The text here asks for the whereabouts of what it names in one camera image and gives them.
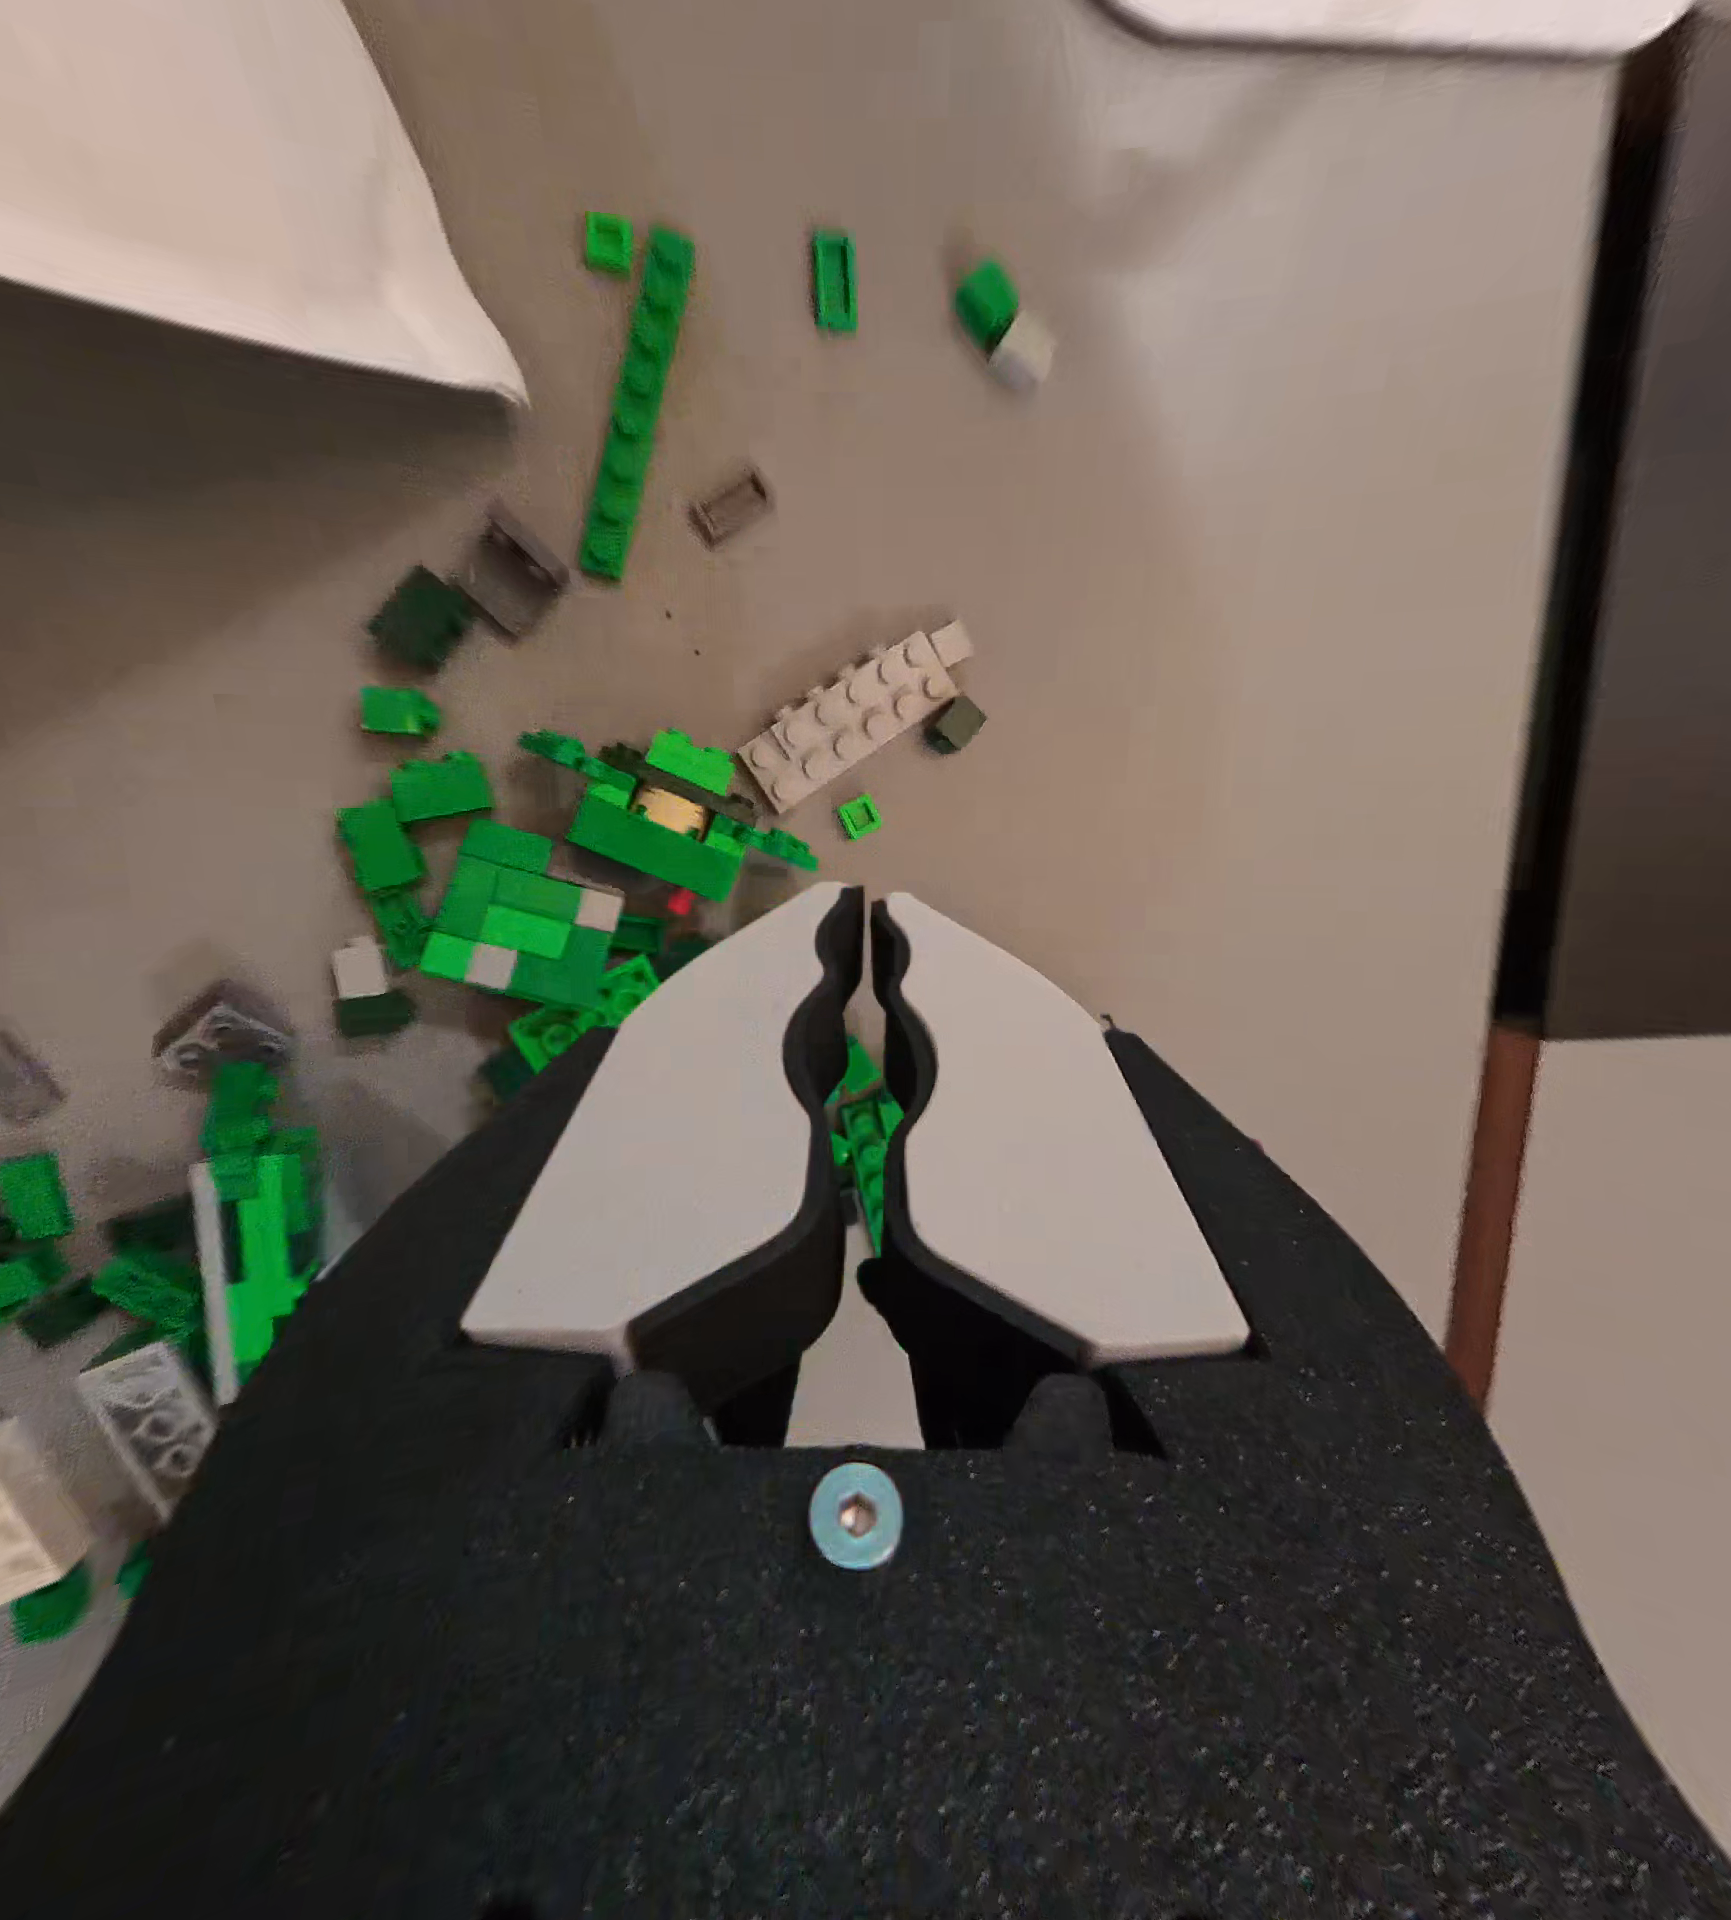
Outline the light grey studded brick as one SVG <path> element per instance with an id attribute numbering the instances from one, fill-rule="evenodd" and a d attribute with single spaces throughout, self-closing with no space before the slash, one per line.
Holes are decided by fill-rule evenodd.
<path id="1" fill-rule="evenodd" d="M 182 1349 L 122 1340 L 78 1372 L 76 1392 L 156 1523 L 170 1521 L 219 1427 Z"/>

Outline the long green studded plate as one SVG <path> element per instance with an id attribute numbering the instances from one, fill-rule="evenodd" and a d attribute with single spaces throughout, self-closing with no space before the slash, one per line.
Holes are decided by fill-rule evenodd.
<path id="1" fill-rule="evenodd" d="M 579 570 L 599 581 L 617 583 L 627 568 L 693 268 L 689 233 L 661 223 L 649 227 L 579 539 Z"/>

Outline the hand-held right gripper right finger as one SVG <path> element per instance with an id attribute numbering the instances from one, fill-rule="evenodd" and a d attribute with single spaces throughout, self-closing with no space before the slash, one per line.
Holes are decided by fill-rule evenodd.
<path id="1" fill-rule="evenodd" d="M 913 893 L 871 910 L 883 1161 L 869 1301 L 931 1450 L 993 1450 L 1033 1390 L 1231 1360 L 1247 1318 L 1107 1027 Z"/>

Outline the white instruction booklet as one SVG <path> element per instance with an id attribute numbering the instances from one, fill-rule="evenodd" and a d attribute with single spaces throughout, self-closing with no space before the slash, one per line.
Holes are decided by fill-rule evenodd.
<path id="1" fill-rule="evenodd" d="M 0 1 L 0 280 L 527 404 L 343 4 Z"/>

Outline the small grey tile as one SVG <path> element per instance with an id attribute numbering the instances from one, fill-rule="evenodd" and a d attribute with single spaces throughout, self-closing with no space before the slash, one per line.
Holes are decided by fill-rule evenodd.
<path id="1" fill-rule="evenodd" d="M 761 524 L 775 504 L 775 490 L 763 469 L 745 461 L 693 496 L 685 515 L 707 550 L 717 552 Z"/>

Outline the green and white curved piece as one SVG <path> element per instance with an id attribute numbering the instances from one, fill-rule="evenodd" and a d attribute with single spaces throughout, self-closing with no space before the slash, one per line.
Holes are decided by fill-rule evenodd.
<path id="1" fill-rule="evenodd" d="M 953 289 L 953 314 L 1001 385 L 1015 393 L 1043 385 L 1055 358 L 1055 334 L 1021 302 L 1013 275 L 995 255 L 983 255 L 963 272 Z"/>

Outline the grey angled plate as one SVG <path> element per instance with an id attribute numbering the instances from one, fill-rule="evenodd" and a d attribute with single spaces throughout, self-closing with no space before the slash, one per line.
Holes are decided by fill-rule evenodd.
<path id="1" fill-rule="evenodd" d="M 259 987 L 219 978 L 170 1014 L 154 1033 L 152 1056 L 164 1075 L 207 1081 L 225 1061 L 283 1067 L 297 1050 L 297 1029 Z"/>

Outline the green studded plate piece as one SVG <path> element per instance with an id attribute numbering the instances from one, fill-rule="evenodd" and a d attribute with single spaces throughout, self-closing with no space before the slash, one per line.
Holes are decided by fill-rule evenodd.
<path id="1" fill-rule="evenodd" d="M 861 1220 L 873 1258 L 881 1256 L 885 1167 L 901 1118 L 903 1107 L 877 1059 L 849 1031 L 843 1071 L 827 1104 L 829 1150 L 841 1199 Z"/>

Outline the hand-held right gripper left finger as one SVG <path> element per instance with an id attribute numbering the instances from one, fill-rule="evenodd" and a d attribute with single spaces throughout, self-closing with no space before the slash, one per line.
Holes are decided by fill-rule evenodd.
<path id="1" fill-rule="evenodd" d="M 467 1340 L 671 1376 L 721 1439 L 783 1443 L 843 1287 L 827 1102 L 865 917 L 859 885 L 813 881 L 613 1029 L 463 1310 Z"/>

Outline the dark grey sloped brick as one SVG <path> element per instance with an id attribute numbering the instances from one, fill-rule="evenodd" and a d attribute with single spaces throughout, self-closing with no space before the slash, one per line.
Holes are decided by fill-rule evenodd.
<path id="1" fill-rule="evenodd" d="M 529 636 L 571 586 L 571 568 L 501 499 L 453 574 L 469 608 L 507 639 Z"/>

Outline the green and white assembled panel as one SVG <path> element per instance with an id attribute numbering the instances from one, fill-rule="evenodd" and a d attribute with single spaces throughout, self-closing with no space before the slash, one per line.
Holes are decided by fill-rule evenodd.
<path id="1" fill-rule="evenodd" d="M 545 834 L 473 818 L 415 968 L 575 1011 L 593 1008 L 623 893 L 549 871 Z"/>

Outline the white monitor stand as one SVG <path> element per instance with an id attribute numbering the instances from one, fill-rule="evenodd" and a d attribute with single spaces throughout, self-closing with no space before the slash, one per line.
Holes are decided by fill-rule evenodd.
<path id="1" fill-rule="evenodd" d="M 1103 1 L 1169 43 L 1601 61 L 1665 33 L 1691 1 Z"/>

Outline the green build with gold piece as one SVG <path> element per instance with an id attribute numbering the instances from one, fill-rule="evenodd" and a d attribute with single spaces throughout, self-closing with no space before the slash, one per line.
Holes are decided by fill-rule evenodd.
<path id="1" fill-rule="evenodd" d="M 735 757 L 687 731 L 663 727 L 643 745 L 615 740 L 589 750 L 567 731 L 531 729 L 517 747 L 583 781 L 567 842 L 637 875 L 725 902 L 751 855 L 819 870 L 801 838 L 757 823 L 755 804 L 733 792 Z"/>

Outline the dark green sloped brick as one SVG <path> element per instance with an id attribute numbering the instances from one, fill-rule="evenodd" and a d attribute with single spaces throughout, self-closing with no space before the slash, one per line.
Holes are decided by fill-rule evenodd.
<path id="1" fill-rule="evenodd" d="M 433 675 L 457 652 L 473 620 L 475 605 L 463 587 L 425 563 L 413 563 L 363 628 L 381 658 L 417 675 Z"/>

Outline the pile of green toy bricks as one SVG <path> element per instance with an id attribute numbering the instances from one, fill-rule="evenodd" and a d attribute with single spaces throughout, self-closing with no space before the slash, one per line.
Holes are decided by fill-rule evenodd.
<path id="1" fill-rule="evenodd" d="M 441 982 L 415 960 L 473 818 L 493 818 L 493 785 L 467 750 L 405 759 L 385 793 L 339 812 L 339 842 L 375 927 L 333 955 L 333 1015 L 343 1040 L 385 1037 L 413 1022 L 417 1008 L 401 975 Z M 629 945 L 619 925 L 593 1008 L 529 1002 L 513 1022 L 513 1043 L 499 1061 L 517 1065 L 519 1080 L 583 1033 L 617 1025 L 657 987 L 651 948 Z M 176 1343 L 188 1364 L 207 1364 L 211 1400 L 229 1401 L 325 1263 L 319 1142 L 309 1125 L 277 1124 L 279 1078 L 281 1067 L 257 1061 L 217 1065 L 205 1080 L 201 1155 L 186 1199 L 170 1212 L 112 1220 L 110 1260 L 80 1278 L 68 1278 L 62 1262 L 76 1213 L 58 1155 L 36 1150 L 0 1161 L 0 1329 L 16 1325 L 42 1342 L 46 1331 L 72 1333 L 116 1310 L 138 1321 L 144 1338 Z M 68 1634 L 90 1591 L 84 1560 L 58 1583 L 8 1606 L 14 1635 L 44 1641 Z"/>

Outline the light grey studded plate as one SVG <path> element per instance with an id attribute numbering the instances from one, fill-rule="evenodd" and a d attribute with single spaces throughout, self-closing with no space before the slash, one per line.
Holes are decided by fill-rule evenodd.
<path id="1" fill-rule="evenodd" d="M 971 655 L 959 617 L 877 646 L 781 705 L 737 757 L 781 818 L 957 700 Z"/>

